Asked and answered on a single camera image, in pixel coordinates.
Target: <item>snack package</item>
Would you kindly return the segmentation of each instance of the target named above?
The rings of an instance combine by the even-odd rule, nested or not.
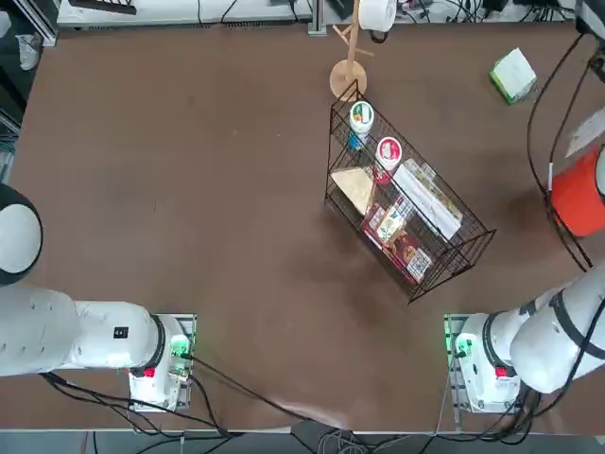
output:
[[[419,241],[406,232],[411,205],[400,197],[388,210],[375,203],[369,210],[362,231],[393,263],[411,284],[420,283],[433,264]]]
[[[405,230],[401,231],[392,245],[388,245],[385,253],[400,271],[407,271],[414,281],[419,283],[431,267],[433,261],[421,248],[418,240]]]
[[[434,231],[439,229],[436,234],[445,239],[454,236],[462,225],[462,213],[413,159],[399,166],[393,180],[416,204],[423,217],[430,220],[427,225]]]

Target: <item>green led light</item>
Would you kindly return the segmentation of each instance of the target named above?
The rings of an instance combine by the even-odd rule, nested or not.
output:
[[[186,336],[176,336],[170,342],[170,352],[175,357],[182,357],[189,353],[189,339]]]

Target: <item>metal wire rack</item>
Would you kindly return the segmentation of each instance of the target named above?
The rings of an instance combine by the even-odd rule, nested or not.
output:
[[[349,108],[352,102],[365,100],[358,90],[356,80],[347,87],[340,100],[330,110],[330,140],[328,148],[328,168],[326,174],[325,200],[336,208],[359,233],[360,238],[376,253],[377,258],[393,275],[412,302],[433,288],[472,268],[492,241],[495,230],[488,230],[454,190],[437,174],[423,156],[412,147],[405,137],[375,108],[370,134],[365,143],[355,134],[349,125]],[[386,171],[374,158],[379,141],[383,137],[394,137],[402,146],[401,163],[412,159],[423,169],[438,188],[444,198],[450,201],[461,213],[460,226],[456,232],[447,236],[429,216],[421,210],[414,200],[401,189],[394,179],[387,184],[373,184],[372,200],[368,211],[362,214],[336,184],[333,172],[345,168],[363,168],[374,180],[374,168]],[[410,272],[409,266],[397,259],[391,245],[380,244],[368,235],[369,216],[372,207],[379,205],[388,211],[390,207],[406,207],[404,226],[406,241],[411,242],[415,250],[422,249],[424,261],[422,273]]]

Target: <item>black cable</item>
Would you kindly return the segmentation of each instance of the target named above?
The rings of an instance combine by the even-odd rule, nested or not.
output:
[[[531,21],[531,22],[540,22],[540,18],[542,17],[543,11],[544,11],[544,9],[536,10],[536,15],[533,16],[533,21]]]
[[[296,10],[294,9],[294,0],[287,0],[287,3],[290,5],[290,9],[292,10],[292,14],[294,14],[294,20],[298,23],[301,22],[299,16],[296,14]]]
[[[527,436],[531,432],[531,427],[533,426],[533,415],[534,415],[536,409],[538,408],[538,406],[540,405],[541,400],[542,400],[542,395],[538,394],[538,396],[536,398],[536,402],[530,411],[529,420],[526,424],[525,432],[523,433],[521,438],[519,440],[515,440],[514,442],[507,442],[506,440],[500,440],[502,442],[502,444],[509,445],[509,446],[516,446],[516,445],[520,445],[522,442],[524,442],[526,440]]]
[[[435,440],[437,437],[435,436],[431,436],[431,438],[428,439],[428,441],[424,444],[423,448],[418,451],[418,454],[424,454],[424,452],[428,449],[428,447],[431,445],[431,443],[433,443],[433,440]]]
[[[307,451],[311,452],[312,454],[318,454],[317,451],[315,449],[313,449],[311,446],[309,446],[307,443],[305,443],[303,440],[301,440],[293,431],[290,430],[290,435],[292,435],[294,437],[294,439],[299,442],[304,448],[306,448]]]
[[[205,367],[206,369],[214,372],[215,374],[223,377],[225,380],[229,381],[230,383],[232,383],[233,385],[235,385],[237,388],[239,388],[241,391],[244,391],[245,393],[251,394],[254,397],[256,397],[257,399],[262,400],[263,402],[265,402],[267,405],[269,405],[270,407],[273,407],[276,410],[279,410],[285,414],[287,414],[288,416],[293,416],[295,418],[301,419],[302,421],[308,421],[309,418],[307,418],[306,416],[302,416],[301,414],[292,411],[292,410],[288,410],[285,409],[284,407],[282,407],[279,404],[276,404],[275,402],[272,402],[270,400],[268,400],[266,397],[264,397],[263,395],[251,390],[250,388],[242,385],[241,383],[237,382],[236,380],[232,379],[230,376],[223,374],[222,372],[220,372],[217,368],[213,367],[212,365],[208,364],[207,362],[203,361],[202,359],[196,358],[193,355],[183,355],[182,358],[185,359],[192,359],[195,362],[201,364],[203,367]]]
[[[553,167],[555,150],[557,148],[557,145],[559,144],[559,140],[561,139],[561,135],[562,135],[563,129],[565,128],[565,125],[567,124],[567,120],[569,119],[569,115],[570,115],[572,109],[574,108],[574,105],[576,104],[576,99],[578,98],[579,90],[581,89],[582,85],[584,84],[586,76],[588,75],[589,68],[590,68],[590,62],[588,64],[586,64],[586,67],[584,68],[584,71],[583,71],[581,77],[579,78],[578,85],[576,86],[576,90],[574,91],[574,94],[572,95],[571,100],[569,101],[569,105],[567,106],[567,110],[565,111],[565,116],[563,117],[561,125],[559,126],[559,129],[557,130],[557,135],[555,136],[555,140],[553,141],[553,144],[552,144],[552,149],[550,150],[550,155],[548,156],[548,168],[549,169],[552,169],[552,167]],[[554,206],[552,204],[552,189],[551,189],[552,174],[550,173],[550,170],[549,170],[548,173],[549,173],[548,174],[548,191],[547,191],[548,194],[547,194],[547,199],[546,199],[546,206],[548,208],[547,214],[552,219],[552,222],[553,222],[553,224],[555,226],[555,229],[558,231],[559,238],[564,241],[564,238],[562,238],[562,234],[561,234],[561,230],[560,230],[560,226],[562,226],[563,229],[565,229],[566,233],[569,235],[569,237],[572,239],[572,242],[574,243],[574,246],[581,253],[582,258],[588,264],[588,267],[592,268],[593,267],[593,263],[592,263],[590,257],[583,250],[583,248],[581,247],[581,245],[576,241],[576,239],[574,238],[574,235],[569,231],[569,229],[567,228],[567,226],[565,225],[565,223],[559,217],[559,214],[556,213],[556,210],[555,210],[555,208],[554,208]]]
[[[475,23],[476,23],[476,19],[477,19],[476,18],[476,14],[478,13],[479,8],[481,8],[481,2],[480,1],[477,2],[476,0],[473,0],[473,2],[474,2],[474,5],[475,5],[475,10],[473,11],[473,15],[475,16]]]
[[[236,3],[237,3],[237,0],[233,0],[232,3],[229,5],[229,7],[225,10],[225,12],[223,12],[222,17],[220,18],[221,24],[225,23],[225,17],[227,17],[227,14],[229,13],[229,11],[231,11],[231,8],[233,8]]]
[[[226,444],[227,442],[230,442],[231,439],[228,440],[224,440],[222,442],[220,442],[218,445],[208,449],[207,451],[205,451],[203,454],[210,454],[213,451],[216,451],[217,449],[219,449],[221,446],[223,446],[224,444]]]
[[[578,85],[576,85],[576,90],[574,91],[574,94],[571,96],[571,101],[569,101],[569,105],[567,106],[567,110],[565,111],[565,116],[563,117],[563,121],[561,122],[561,125],[559,126],[557,135],[555,135],[555,140],[553,141],[552,149],[550,150],[550,155],[548,156],[548,162],[550,164],[553,163],[553,158],[555,157],[555,149],[557,148],[557,145],[559,144],[559,139],[561,139],[561,134],[562,134],[563,130],[565,129],[565,125],[567,124],[567,120],[569,119],[569,114],[571,113],[572,109],[574,108],[574,105],[576,104],[576,99],[578,98],[579,90],[582,88],[582,85],[584,84],[584,80],[586,79],[586,76],[588,75],[589,69],[590,69],[590,64],[587,64],[586,67],[584,68],[584,71],[583,71],[581,77],[579,78]]]
[[[426,22],[428,22],[430,24],[431,23],[430,14],[426,10],[426,6],[424,5],[424,1],[423,0],[418,0],[418,2],[420,3],[421,8],[423,9],[424,17],[426,17]]]
[[[462,0],[460,0],[460,3],[458,3],[458,11],[456,12],[456,16],[454,16],[454,19],[452,22],[456,23],[458,21],[458,16],[460,15],[461,11],[462,11]]]
[[[557,65],[555,66],[555,69],[553,70],[553,72],[550,74],[550,76],[548,77],[548,79],[546,80],[546,83],[544,84],[544,87],[542,88],[542,90],[540,91],[540,93],[538,94],[538,97],[536,99],[536,102],[534,103],[533,107],[531,108],[531,113],[529,114],[529,119],[527,121],[527,135],[526,135],[526,151],[527,151],[527,162],[529,164],[529,169],[531,170],[531,175],[534,179],[534,182],[536,183],[536,185],[538,186],[538,188],[540,189],[540,192],[542,193],[542,196],[544,198],[544,203],[548,203],[548,194],[546,193],[546,188],[542,185],[542,182],[540,180],[540,178],[538,177],[538,173],[536,171],[535,165],[533,163],[533,159],[531,157],[531,127],[533,125],[533,119],[534,116],[536,114],[536,110],[538,109],[538,106],[540,105],[540,101],[542,100],[546,90],[548,89],[548,87],[550,86],[550,83],[552,82],[553,78],[555,78],[555,76],[557,75],[557,73],[559,72],[559,70],[561,69],[562,65],[565,63],[565,61],[567,60],[567,58],[569,57],[569,55],[574,51],[574,49],[578,46],[579,42],[581,41],[582,37],[584,35],[579,35],[569,46],[569,48],[565,51],[565,53],[563,54],[562,58],[559,60],[559,62],[557,63]],[[586,268],[583,266],[583,264],[579,261],[579,259],[576,257],[576,255],[573,253],[573,251],[571,251],[571,248],[569,247],[569,245],[567,244],[567,242],[565,241],[564,237],[562,236],[562,232],[559,230],[559,225],[558,223],[554,223],[555,225],[555,230],[557,231],[557,235],[559,236],[559,239],[563,245],[563,247],[567,250],[567,252],[570,254],[570,256],[572,257],[572,259],[574,260],[574,262],[576,262],[576,265],[578,265],[578,267],[582,270],[582,271],[586,271]],[[589,267],[592,267],[592,262],[590,261],[590,258],[588,257],[588,255],[586,254],[586,252],[583,250],[583,248],[581,247],[581,245],[579,245],[579,243],[575,240],[574,236],[569,232],[569,229],[567,229],[567,227],[565,226],[565,224],[563,222],[561,222],[561,225],[563,226],[563,228],[565,228],[565,230],[570,234],[570,237],[574,243],[574,245],[576,246],[576,248],[578,248],[579,252],[582,254],[582,256],[584,257],[584,260],[586,260],[586,262],[589,264]]]
[[[443,1],[446,2],[446,3],[451,3],[452,5],[457,6],[458,10],[462,9],[466,13],[466,17],[464,18],[464,21],[462,21],[462,22],[465,22],[466,19],[468,19],[470,17],[473,17],[472,12],[470,12],[468,9],[466,9],[464,6],[462,6],[462,2],[461,1],[460,1],[460,3],[456,3],[456,2],[454,2],[452,0],[443,0]]]
[[[161,446],[161,445],[166,445],[168,443],[177,443],[180,440],[181,440],[181,437],[179,437],[177,439],[172,438],[172,439],[169,439],[169,440],[161,440],[158,443],[155,443],[153,445],[149,445],[147,447],[144,447],[140,451],[137,451],[136,454],[143,454],[143,453],[148,452],[149,450],[153,449],[154,447],[158,447],[158,446]],[[223,437],[213,436],[213,437],[185,437],[184,438],[185,442],[193,442],[193,441],[196,441],[196,440],[223,440]]]
[[[540,399],[542,397],[542,395],[538,393],[537,403],[535,404],[535,407],[526,416],[526,418],[524,418],[517,425],[517,429],[526,428],[526,432],[528,433],[528,431],[530,430],[530,425],[532,424],[532,422],[535,418],[542,416],[543,414],[545,414],[548,411],[551,411],[565,397],[565,395],[569,391],[569,387],[571,386],[572,381],[574,380],[574,377],[576,376],[576,372],[578,371],[578,367],[581,364],[584,354],[586,353],[586,349],[588,348],[588,345],[590,345],[591,338],[593,337],[593,334],[595,333],[595,330],[596,330],[596,324],[598,323],[600,316],[603,313],[604,309],[605,309],[605,298],[602,298],[598,308],[596,309],[595,315],[593,316],[593,319],[590,322],[588,331],[586,332],[586,335],[579,346],[578,356],[576,357],[576,360],[569,372],[569,375],[567,376],[567,379],[565,380],[565,383],[563,384],[563,386],[561,388],[561,391],[559,392],[559,394],[557,394],[557,397],[555,397],[555,399],[549,405],[544,407],[543,409],[537,410],[537,407],[540,405]]]
[[[503,420],[505,417],[507,417],[507,416],[509,415],[510,411],[511,411],[512,409],[514,409],[514,407],[515,407],[515,405],[516,405],[517,403],[521,403],[521,405],[525,405],[525,402],[527,401],[527,397],[528,397],[528,395],[529,395],[529,391],[530,391],[530,389],[527,389],[527,390],[524,392],[523,396],[521,397],[521,401],[520,401],[520,402],[518,402],[518,401],[519,401],[519,397],[517,397],[517,398],[515,399],[515,401],[514,401],[512,404],[510,404],[510,406],[509,406],[509,407],[506,409],[506,411],[505,411],[504,413],[502,413],[502,414],[501,414],[501,415],[498,417],[498,419],[496,419],[496,420],[495,420],[495,422],[494,422],[494,423],[493,423],[491,426],[489,426],[489,427],[488,427],[488,428],[486,428],[486,429],[485,429],[483,432],[481,432],[481,433],[479,433],[479,434],[477,434],[477,435],[472,435],[472,436],[471,436],[471,438],[451,438],[451,437],[446,437],[446,436],[444,436],[444,435],[436,435],[436,436],[437,436],[438,438],[442,438],[443,440],[447,440],[447,441],[450,441],[450,442],[457,442],[457,443],[469,443],[469,442],[476,442],[477,440],[483,440],[483,441],[487,441],[487,440],[485,439],[485,437],[486,437],[486,436],[488,436],[488,435],[492,435],[492,437],[493,437],[493,438],[496,438],[496,437],[498,437],[498,436],[499,436],[499,434],[500,434],[500,433],[504,433],[504,432],[506,432],[507,430],[506,430],[506,429],[504,429],[504,430],[502,430],[502,431],[500,431],[500,432],[496,432],[495,434],[490,434],[490,432],[492,431],[492,429],[493,429],[493,428],[495,428],[495,427],[496,427],[498,424],[500,424],[500,422],[501,422],[501,421],[502,421],[502,420]]]
[[[536,395],[536,397],[534,398],[533,402],[529,406],[529,410],[528,410],[527,414],[524,416],[523,409],[526,407],[526,403],[529,400],[529,397],[533,393]],[[542,399],[542,395],[540,393],[533,391],[532,389],[527,387],[524,397],[521,399],[522,400],[521,410],[517,411],[517,413],[514,415],[514,418],[512,419],[510,424],[506,428],[499,430],[494,435],[492,435],[491,437],[489,437],[483,441],[484,442],[501,442],[506,445],[509,443],[506,441],[506,439],[519,433],[521,430],[526,428],[526,425],[529,428],[531,428],[531,423],[528,420],[530,420],[533,417],[534,412],[540,405],[541,399]]]
[[[542,7],[542,9],[540,9],[540,17],[537,18],[537,20],[534,20],[534,22],[544,22],[546,20],[547,15],[548,15],[548,8]]]
[[[198,23],[200,25],[202,25],[202,23],[201,23],[201,0],[198,0]]]
[[[204,389],[201,382],[197,378],[195,378],[193,375],[190,375],[189,378],[191,379],[191,381],[193,381],[195,383],[195,385],[199,389],[199,392],[201,393],[202,397],[204,398],[204,403],[206,404],[206,410],[208,410],[208,415],[210,416],[210,421],[212,421],[212,424],[214,424],[216,426],[216,430],[218,431],[218,433],[220,433],[224,437],[231,438],[229,431],[226,430],[225,428],[222,428],[219,425],[219,423],[216,421],[215,413],[213,412],[212,406],[210,405],[210,398],[208,397],[208,393]]]
[[[116,400],[118,402],[127,402],[129,405],[138,404],[138,405],[141,405],[141,406],[144,406],[144,407],[150,407],[150,408],[153,408],[153,409],[164,411],[166,413],[173,414],[173,415],[178,416],[178,417],[183,418],[183,419],[188,419],[188,420],[191,420],[191,421],[196,421],[196,422],[205,424],[206,426],[211,427],[211,428],[216,428],[210,421],[206,421],[205,419],[198,418],[196,416],[191,416],[191,415],[188,415],[188,414],[182,414],[182,413],[179,413],[179,412],[174,411],[174,410],[166,409],[166,408],[164,408],[164,407],[162,407],[160,405],[155,405],[155,404],[152,404],[150,402],[144,402],[144,401],[138,400],[138,399],[131,399],[131,398],[128,398],[128,397],[119,397],[119,396],[116,396],[116,395],[108,395],[108,394],[99,393],[99,392],[96,392],[96,391],[93,391],[93,390],[89,390],[89,389],[86,389],[86,388],[82,388],[82,387],[79,387],[77,385],[74,385],[74,384],[68,382],[67,380],[65,380],[61,376],[53,374],[53,373],[48,373],[48,374],[45,374],[45,375],[51,376],[54,380],[56,380],[55,382],[57,384],[61,384],[65,388],[69,388],[69,389],[74,390],[74,391],[80,391],[82,393],[87,393],[89,395],[92,395],[92,396],[95,396],[95,397],[101,397],[103,399]]]
[[[529,11],[527,12],[527,14],[525,16],[523,16],[523,18],[519,22],[525,22],[526,18],[529,17],[529,14],[531,14],[533,11],[534,11],[534,7],[531,7],[529,9]]]
[[[601,314],[603,313],[603,309],[605,309],[605,298],[601,299],[601,303],[598,305],[598,308],[596,309],[595,315],[593,316],[593,319],[591,320],[590,325],[588,326],[588,331],[586,331],[586,335],[584,336],[584,339],[582,340],[581,344],[579,345],[578,357],[576,358],[576,362],[574,362],[574,365],[572,366],[571,371],[569,372],[569,375],[567,376],[567,380],[565,380],[565,384],[561,388],[561,391],[559,392],[559,394],[557,394],[557,397],[555,397],[555,400],[553,400],[550,404],[548,404],[542,410],[537,411],[535,413],[535,417],[542,416],[547,411],[552,410],[559,402],[561,402],[561,400],[567,394],[567,391],[569,390],[569,387],[571,386],[571,382],[574,381],[574,377],[576,376],[576,372],[578,371],[579,364],[582,362],[582,358],[584,357],[584,354],[586,353],[586,349],[588,348],[588,345],[590,345],[590,339],[593,337],[593,334],[595,333],[596,324],[598,323],[598,320],[599,320]]]
[[[71,394],[71,393],[67,392],[66,390],[61,389],[59,387],[59,385],[57,385],[56,383],[54,383],[52,380],[49,381],[49,379],[47,377],[45,377],[44,375],[43,375],[43,378],[46,380],[46,382],[52,388],[54,388],[59,393],[65,395],[67,397],[70,397],[71,399],[77,400],[79,402],[88,402],[88,403],[91,403],[91,404],[101,405],[102,407],[106,407],[106,408],[109,408],[110,410],[113,410],[117,415],[119,415],[121,418],[125,419],[129,424],[131,424],[133,427],[135,427],[137,430],[139,430],[140,432],[144,433],[145,435],[163,435],[164,437],[167,437],[167,438],[176,438],[176,439],[178,439],[178,438],[181,437],[181,435],[173,435],[173,434],[168,434],[168,433],[163,432],[157,426],[155,426],[153,424],[153,422],[149,418],[147,418],[146,416],[144,416],[143,414],[141,414],[138,411],[130,410],[129,408],[124,407],[124,406],[119,405],[119,404],[110,404],[108,402],[105,402],[100,397],[96,397],[95,396],[95,400],[92,400],[92,399],[87,399],[85,397],[81,397],[79,395]],[[148,432],[147,430],[141,428],[139,425],[137,425],[132,420],[130,420],[130,418],[128,418],[128,416],[126,416],[125,414],[122,414],[117,409],[129,411],[129,412],[132,412],[132,413],[136,414],[137,416],[139,416],[142,419],[144,419],[154,431],[153,432]]]

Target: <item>red label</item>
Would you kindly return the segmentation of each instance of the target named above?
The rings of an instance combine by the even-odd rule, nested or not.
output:
[[[401,159],[401,147],[394,139],[390,137],[380,143],[380,156],[389,161],[399,161]]]

